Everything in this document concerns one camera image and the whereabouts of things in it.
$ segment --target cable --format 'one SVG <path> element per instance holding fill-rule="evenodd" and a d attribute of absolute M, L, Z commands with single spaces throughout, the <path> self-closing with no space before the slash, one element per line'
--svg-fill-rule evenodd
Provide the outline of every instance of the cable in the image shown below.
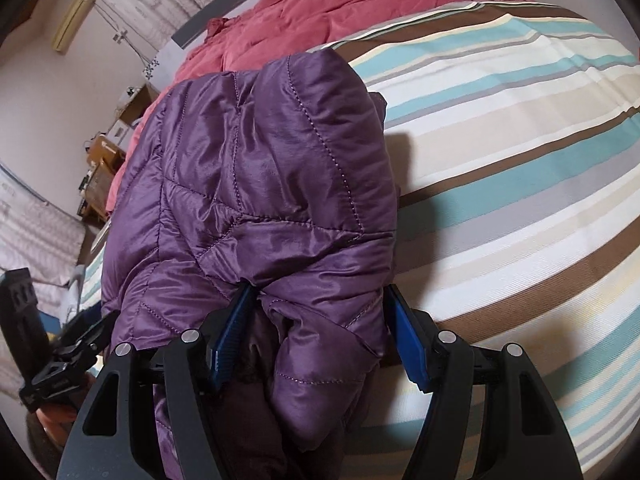
<path fill-rule="evenodd" d="M 107 13 L 106 10 L 104 10 L 97 4 L 95 5 L 95 10 L 102 16 L 103 20 L 107 22 L 113 30 L 119 30 L 118 23 Z"/>
<path fill-rule="evenodd" d="M 118 26 L 118 23 L 116 22 L 116 20 L 113 19 L 113 17 L 108 13 L 107 10 L 103 9 L 101 6 L 99 6 L 98 4 L 95 4 L 95 10 L 98 12 L 98 14 L 100 14 L 100 16 L 102 17 L 102 19 L 113 29 L 115 30 L 118 34 L 120 34 L 120 27 Z M 136 53 L 136 55 L 140 58 L 140 61 L 142 61 L 142 63 L 147 66 L 151 63 L 151 60 L 145 56 L 144 54 L 142 54 L 130 41 L 129 38 L 124 35 L 121 34 L 120 37 L 131 47 L 131 49 L 133 50 L 133 52 Z"/>
<path fill-rule="evenodd" d="M 118 17 L 118 19 L 123 23 L 123 25 L 125 25 L 125 24 L 127 23 L 127 20 L 125 20 L 122 16 L 120 16 L 116 10 L 114 10 L 113 8 L 111 8 L 111 7 L 109 6 L 109 4 L 106 4 L 107 8 L 109 9 L 109 10 L 106 10 L 105 8 L 100 7 L 100 6 L 97 4 L 97 2 L 98 2 L 98 0 L 96 0 L 96 4 L 95 4 L 95 6 L 96 6 L 96 7 L 98 7 L 99 9 L 101 9 L 101 10 L 102 10 L 102 12 L 104 12 L 104 13 L 106 13 L 106 14 L 108 15 L 108 17 L 110 18 L 110 20 L 111 20 L 113 23 L 115 23 L 115 24 L 116 24 L 116 28 L 118 28 L 118 21 L 117 21 L 113 16 L 111 16 L 111 15 L 110 15 L 109 11 L 111 11 L 113 14 L 115 14 L 115 15 Z M 134 32 L 135 32 L 135 33 L 140 37 L 140 39 L 141 39 L 141 40 L 143 40 L 146 44 L 148 44 L 148 46 L 150 46 L 150 47 L 151 47 L 152 49 L 154 49 L 154 50 L 156 49 L 156 48 L 155 48 L 151 43 L 149 43 L 149 42 L 148 42 L 148 40 L 147 40 L 146 38 L 144 38 L 140 33 L 138 33 L 138 32 L 137 32 L 137 31 L 135 31 L 135 30 L 134 30 Z"/>

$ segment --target bed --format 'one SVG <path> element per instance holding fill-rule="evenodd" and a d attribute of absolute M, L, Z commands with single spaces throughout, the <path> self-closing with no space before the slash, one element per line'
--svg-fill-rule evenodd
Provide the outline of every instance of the bed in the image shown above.
<path fill-rule="evenodd" d="M 256 70 L 269 60 L 340 40 L 386 20 L 458 1 L 461 0 L 253 0 L 252 7 L 239 16 L 229 19 L 238 12 L 236 8 L 228 17 L 211 18 L 206 33 L 197 36 L 186 47 L 188 54 L 171 41 L 158 53 L 146 76 L 161 91 L 157 103 L 180 81 L 225 70 Z M 222 4 L 228 4 L 228 0 L 221 2 L 219 10 L 222 13 Z M 210 10 L 207 6 L 203 12 Z M 179 30 L 174 38 L 180 42 L 189 41 L 188 38 L 193 39 L 202 26 L 199 13 L 183 27 L 187 31 Z M 146 110 L 136 127 L 127 149 L 127 160 L 154 108 L 155 103 Z M 115 206 L 126 167 L 127 161 L 113 179 L 107 211 Z"/>
<path fill-rule="evenodd" d="M 402 294 L 471 343 L 520 342 L 583 471 L 598 471 L 640 416 L 638 60 L 574 12 L 529 2 L 449 4 L 322 48 L 388 101 Z M 343 478 L 400 478 L 428 402 L 387 359 Z"/>

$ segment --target brown fabric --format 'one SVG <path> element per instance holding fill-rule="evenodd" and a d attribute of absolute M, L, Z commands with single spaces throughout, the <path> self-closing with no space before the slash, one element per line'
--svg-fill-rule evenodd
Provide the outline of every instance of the brown fabric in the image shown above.
<path fill-rule="evenodd" d="M 471 184 L 472 182 L 500 173 L 501 171 L 510 170 L 511 168 L 515 168 L 516 166 L 525 164 L 527 162 L 535 160 L 536 158 L 547 155 L 548 153 L 562 150 L 563 148 L 571 146 L 572 144 L 580 142 L 581 140 L 595 137 L 598 134 L 607 132 L 613 127 L 618 126 L 629 117 L 637 114 L 639 110 L 640 108 L 630 108 L 628 111 L 622 112 L 617 117 L 606 121 L 605 123 L 598 124 L 597 126 L 592 126 L 591 128 L 587 128 L 580 132 L 571 134 L 570 136 L 563 137 L 562 139 L 543 144 L 542 146 L 537 146 L 536 148 L 533 148 L 528 152 L 518 153 L 517 155 L 510 156 L 503 160 L 498 160 L 493 164 L 488 164 L 487 166 L 483 166 L 482 168 L 478 168 L 477 170 L 452 176 L 451 178 L 441 180 L 440 182 L 436 182 L 435 184 L 431 184 L 430 186 L 423 187 L 422 189 L 417 189 L 415 191 L 412 191 L 411 193 L 407 193 L 406 195 L 400 197 L 400 207 L 406 207 L 417 202 L 421 202 L 422 200 L 428 200 L 429 198 L 448 191 L 449 189 L 466 186 L 466 184 Z"/>
<path fill-rule="evenodd" d="M 429 20 L 426 22 L 412 23 L 411 25 L 398 25 L 397 30 L 389 30 L 386 32 L 377 32 L 375 38 L 369 40 L 347 40 L 344 44 L 336 47 L 334 50 L 347 62 L 366 54 L 377 46 L 387 43 L 402 43 L 404 41 L 417 40 L 424 38 L 430 34 L 453 30 L 460 27 L 468 27 L 469 25 L 481 25 L 497 20 L 505 15 L 511 14 L 518 18 L 581 18 L 580 14 L 571 12 L 561 7 L 534 7 L 527 5 L 509 6 L 508 9 L 495 4 L 487 4 L 480 9 L 453 11 L 455 14 L 446 16 L 439 20 Z"/>

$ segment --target air conditioner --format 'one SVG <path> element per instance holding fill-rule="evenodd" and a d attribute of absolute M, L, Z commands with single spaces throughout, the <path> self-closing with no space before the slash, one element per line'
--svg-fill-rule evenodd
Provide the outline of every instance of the air conditioner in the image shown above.
<path fill-rule="evenodd" d="M 67 51 L 94 3 L 95 0 L 73 0 L 71 2 L 51 42 L 53 50 L 60 54 L 64 54 Z"/>

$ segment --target stitching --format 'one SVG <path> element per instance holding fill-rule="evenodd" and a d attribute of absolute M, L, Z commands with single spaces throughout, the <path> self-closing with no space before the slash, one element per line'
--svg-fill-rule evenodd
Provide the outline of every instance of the stitching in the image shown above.
<path fill-rule="evenodd" d="M 297 225 L 302 225 L 302 226 L 307 226 L 307 227 L 315 227 L 317 229 L 322 229 L 324 231 L 331 231 L 331 232 L 337 232 L 337 233 L 347 233 L 347 234 L 355 234 L 357 235 L 354 240 L 361 238 L 363 233 L 358 232 L 358 231 L 351 231 L 351 230 L 347 230 L 347 229 L 338 229 L 335 227 L 322 227 L 319 226 L 317 224 L 314 224 L 311 221 L 307 221 L 307 222 L 301 222 L 299 220 L 290 220 L 290 219 L 286 219 L 286 218 L 276 218 L 276 217 L 271 217 L 271 216 L 256 216 L 256 215 L 251 215 L 249 213 L 245 213 L 243 211 L 240 211 L 234 207 L 229 206 L 228 204 L 225 204 L 224 202 L 220 202 L 220 200 L 213 198 L 212 196 L 206 195 L 204 193 L 200 193 L 199 191 L 196 191 L 194 189 L 191 189 L 190 187 L 186 187 L 183 184 L 180 184 L 180 182 L 176 182 L 175 180 L 172 180 L 170 178 L 168 178 L 167 176 L 164 178 L 165 180 L 168 180 L 169 182 L 171 182 L 172 184 L 186 190 L 189 191 L 193 194 L 199 195 L 203 198 L 206 198 L 208 200 L 211 200 L 213 203 L 219 204 L 221 206 L 226 207 L 227 209 L 231 209 L 231 211 L 235 211 L 238 214 L 244 215 L 245 217 L 254 219 L 254 220 L 259 220 L 259 221 L 269 221 L 269 222 L 285 222 L 285 223 L 289 223 L 289 224 L 297 224 Z M 371 232 L 371 233 L 367 233 L 367 235 L 386 235 L 386 234 L 394 234 L 395 231 L 393 230 L 389 230 L 389 231 L 378 231 L 378 232 Z"/>
<path fill-rule="evenodd" d="M 348 196 L 348 199 L 349 199 L 349 204 L 351 205 L 351 210 L 353 211 L 353 217 L 355 218 L 356 222 L 358 223 L 358 230 L 359 230 L 360 234 L 363 234 L 364 227 L 362 225 L 362 222 L 360 221 L 360 216 L 358 215 L 358 212 L 356 211 L 356 206 L 353 203 L 353 196 L 351 195 L 351 188 L 349 187 L 349 184 L 347 183 L 347 178 L 345 177 L 344 172 L 342 171 L 342 168 L 338 164 L 338 161 L 335 159 L 334 154 L 331 152 L 331 149 L 329 149 L 329 146 L 326 144 L 326 142 L 324 141 L 324 139 L 320 135 L 320 132 L 318 132 L 318 129 L 316 128 L 316 125 L 314 124 L 314 122 L 311 120 L 311 117 L 309 116 L 309 113 L 306 110 L 305 105 L 303 105 L 302 100 L 300 99 L 300 96 L 298 95 L 298 92 L 296 91 L 296 88 L 293 86 L 293 80 L 291 79 L 290 60 L 291 60 L 291 56 L 287 56 L 287 76 L 289 77 L 289 85 L 291 86 L 291 91 L 293 92 L 293 95 L 297 99 L 298 104 L 300 104 L 300 108 L 302 108 L 302 111 L 306 115 L 306 118 L 309 121 L 309 124 L 311 124 L 311 127 L 313 128 L 314 132 L 316 133 L 316 136 L 318 136 L 318 139 L 320 139 L 320 142 L 324 146 L 326 152 L 331 157 L 331 160 L 334 162 L 335 167 L 338 169 L 338 172 L 340 173 L 340 176 L 342 177 L 342 182 L 344 184 L 344 189 L 347 192 L 347 196 Z"/>
<path fill-rule="evenodd" d="M 349 328 L 352 324 L 354 324 L 357 320 L 360 319 L 360 317 L 363 314 L 366 314 L 369 310 L 371 310 L 371 308 L 376 305 L 378 303 L 378 301 L 380 300 L 380 298 L 376 298 L 374 301 L 372 301 L 371 303 L 369 303 L 363 310 L 360 311 L 360 313 L 354 317 L 350 322 L 348 322 L 344 327 L 345 328 Z"/>
<path fill-rule="evenodd" d="M 134 316 L 135 319 L 138 318 L 138 314 L 140 313 L 140 306 L 142 305 L 142 300 L 144 300 L 145 294 L 149 289 L 149 282 L 151 281 L 151 276 L 153 275 L 154 271 L 158 268 L 159 265 L 160 265 L 160 262 L 156 262 L 154 264 L 151 264 L 151 266 L 153 266 L 153 269 L 151 269 L 149 271 L 149 275 L 146 277 L 146 282 L 145 282 L 145 286 L 143 287 L 142 296 L 140 297 L 140 301 L 138 302 L 138 307 L 136 309 L 136 315 Z M 129 326 L 129 340 L 133 339 L 133 325 L 134 324 L 135 323 L 132 323 Z"/>
<path fill-rule="evenodd" d="M 164 120 L 166 118 L 166 114 L 162 115 L 162 121 L 160 123 L 160 128 L 159 131 L 160 133 L 162 133 L 162 131 L 164 130 Z M 160 171 L 162 171 L 162 168 L 164 167 L 164 149 L 162 148 L 162 135 L 158 136 L 158 148 L 159 148 L 159 155 L 160 155 Z M 156 250 L 158 252 L 158 261 L 155 263 L 155 266 L 153 269 L 151 269 L 151 272 L 149 272 L 149 275 L 146 277 L 146 283 L 144 286 L 144 289 L 142 290 L 142 295 L 140 296 L 140 302 L 138 303 L 138 307 L 136 309 L 136 318 L 138 318 L 138 314 L 140 313 L 140 306 L 142 306 L 143 301 L 145 299 L 146 296 L 146 292 L 149 290 L 149 282 L 151 281 L 151 277 L 153 276 L 154 272 L 156 272 L 156 270 L 158 270 L 158 267 L 160 266 L 161 263 L 161 259 L 160 259 L 160 215 L 162 213 L 162 190 L 164 189 L 164 179 L 162 180 L 162 182 L 160 183 L 160 193 L 159 193 L 159 205 L 158 205 L 158 234 L 156 235 Z M 133 327 L 134 327 L 135 323 L 132 323 L 131 326 L 129 327 L 129 336 L 131 339 L 133 339 Z"/>
<path fill-rule="evenodd" d="M 180 148 L 180 142 L 182 140 L 182 128 L 184 127 L 184 116 L 187 111 L 187 99 L 189 98 L 189 90 L 191 85 L 187 85 L 186 92 L 184 93 L 184 99 L 182 100 L 182 111 L 180 112 L 180 127 L 178 128 L 178 138 L 175 143 L 175 161 L 174 161 L 174 178 L 175 173 L 178 171 L 178 149 Z"/>
<path fill-rule="evenodd" d="M 153 311 L 153 309 L 151 309 L 151 307 L 148 306 L 148 304 L 146 303 L 142 303 L 142 301 L 140 301 L 140 304 L 145 307 L 152 316 L 154 316 L 158 321 L 160 321 L 160 323 L 162 323 L 165 327 L 167 327 L 169 330 L 171 330 L 174 333 L 179 334 L 180 331 L 173 325 L 171 325 L 167 320 L 161 318 L 160 316 L 158 316 L 158 314 L 156 314 L 155 311 Z"/>
<path fill-rule="evenodd" d="M 303 381 L 302 379 L 296 379 L 295 377 L 290 377 L 288 375 L 285 374 L 281 374 L 280 372 L 278 372 L 278 375 L 280 377 L 284 377 L 285 379 L 288 379 L 289 381 L 294 381 L 296 383 L 300 383 L 300 384 L 311 384 L 313 386 L 316 386 L 317 384 L 357 384 L 357 383 L 363 383 L 364 379 L 350 379 L 350 380 L 335 380 L 335 381 Z"/>
<path fill-rule="evenodd" d="M 238 191 L 238 178 L 236 177 L 236 155 L 238 154 L 238 135 L 240 130 L 240 118 L 238 118 L 238 124 L 236 124 L 236 136 L 234 137 L 234 160 L 231 165 L 231 173 L 234 177 L 234 190 L 236 192 L 236 203 L 238 204 L 238 209 L 240 206 L 240 193 Z"/>
<path fill-rule="evenodd" d="M 345 327 L 343 327 L 342 325 L 338 325 L 333 319 L 327 317 L 324 313 L 322 312 L 317 312 L 315 310 L 312 310 L 311 308 L 309 308 L 308 306 L 305 306 L 301 303 L 293 303 L 291 301 L 285 301 L 285 300 L 273 300 L 271 301 L 271 303 L 269 304 L 268 307 L 264 307 L 264 310 L 267 311 L 269 309 L 269 307 L 274 304 L 277 303 L 278 301 L 282 302 L 282 303 L 289 303 L 292 304 L 293 306 L 295 306 L 296 308 L 301 308 L 302 310 L 306 310 L 308 312 L 310 312 L 311 314 L 313 314 L 314 316 L 319 316 L 324 318 L 325 320 L 327 320 L 328 322 L 334 324 L 335 326 L 337 326 L 338 328 L 341 328 L 343 330 L 346 330 L 351 336 L 353 336 L 354 338 L 356 338 L 361 345 L 363 345 L 369 352 L 371 352 L 371 354 L 375 354 L 375 352 L 371 349 L 371 347 L 367 344 L 366 341 L 364 341 L 361 336 L 359 336 L 358 334 L 356 334 L 355 332 L 352 332 L 351 330 L 347 330 Z"/>
<path fill-rule="evenodd" d="M 149 153 L 148 159 L 139 168 L 139 170 L 136 171 L 136 173 L 134 174 L 133 178 L 129 181 L 129 184 L 125 188 L 124 192 L 120 195 L 120 199 L 118 200 L 118 203 L 121 203 L 124 200 L 124 197 L 126 197 L 127 193 L 129 193 L 129 189 L 131 189 L 131 186 L 133 185 L 133 183 L 138 179 L 138 177 L 140 176 L 140 173 L 142 173 L 146 169 L 146 165 L 148 164 L 148 162 L 153 158 L 153 156 L 156 154 L 156 152 L 161 151 L 161 150 L 162 150 L 162 148 L 160 146 L 156 146 L 154 149 L 151 150 L 151 153 Z"/>
<path fill-rule="evenodd" d="M 198 261 L 198 259 L 193 255 L 193 253 L 191 252 L 191 248 L 189 247 L 189 243 L 187 241 L 186 236 L 183 234 L 182 229 L 180 229 L 180 225 L 178 224 L 177 220 L 175 219 L 175 215 L 174 212 L 171 209 L 164 209 L 164 211 L 167 211 L 171 216 L 174 217 L 174 224 L 175 226 L 178 228 L 178 232 L 180 233 L 180 236 L 182 237 L 182 240 L 184 240 L 185 245 L 187 246 L 187 251 L 189 253 L 189 256 L 191 258 L 193 258 L 194 263 L 196 264 L 196 266 L 198 267 L 198 270 L 200 271 L 200 273 L 202 274 L 202 276 L 209 281 L 209 283 L 211 283 L 211 285 L 213 285 L 213 288 L 215 288 L 219 293 L 220 296 L 222 296 L 223 298 L 225 298 L 227 301 L 230 301 L 230 298 L 228 297 L 228 295 L 226 295 L 224 292 L 222 292 L 222 290 L 220 290 L 220 288 L 216 285 L 216 283 L 213 281 L 213 278 L 210 277 L 200 266 L 200 262 Z"/>
<path fill-rule="evenodd" d="M 222 233 L 222 235 L 219 238 L 216 238 L 216 240 L 210 245 L 208 246 L 206 249 L 204 249 L 203 251 L 201 251 L 200 253 L 196 254 L 196 259 L 198 259 L 199 257 L 201 257 L 204 253 L 206 253 L 207 251 L 209 251 L 210 249 L 212 249 L 213 247 L 215 247 L 215 245 L 219 242 L 221 242 L 222 240 L 224 240 L 227 236 L 229 236 L 229 233 L 231 232 L 231 229 L 233 229 L 236 226 L 236 220 L 233 219 L 231 221 L 231 224 L 229 224 L 228 229 Z"/>
<path fill-rule="evenodd" d="M 169 433 L 174 434 L 174 432 L 172 431 L 172 429 L 171 429 L 171 428 L 169 428 L 166 424 L 163 424 L 163 423 L 162 423 L 160 420 L 158 420 L 157 418 L 156 418 L 156 422 L 157 422 L 158 424 L 160 424 L 160 426 L 162 426 L 163 428 L 165 428 Z"/>
<path fill-rule="evenodd" d="M 234 88 L 236 89 L 236 110 L 240 106 L 240 92 L 238 91 L 238 79 L 236 78 L 236 73 L 231 73 L 232 78 L 234 80 Z"/>
<path fill-rule="evenodd" d="M 240 92 L 238 91 L 238 79 L 236 78 L 236 73 L 232 72 L 232 77 L 234 80 L 234 88 L 236 89 L 236 135 L 234 137 L 234 160 L 233 163 L 231 165 L 231 173 L 233 175 L 234 178 L 234 190 L 236 192 L 236 203 L 238 204 L 238 209 L 241 208 L 240 206 L 240 193 L 238 192 L 238 178 L 236 177 L 236 155 L 238 154 L 238 135 L 239 135 L 239 131 L 240 131 Z"/>
<path fill-rule="evenodd" d="M 142 260 L 146 260 L 149 256 L 151 256 L 151 254 L 152 254 L 154 251 L 157 251 L 157 250 L 158 250 L 158 248 L 157 248 L 157 247 L 152 247 L 152 248 L 151 248 L 151 250 L 150 250 L 147 254 L 145 254 L 144 256 L 142 256 L 142 258 L 140 258 L 140 261 L 142 261 Z"/>

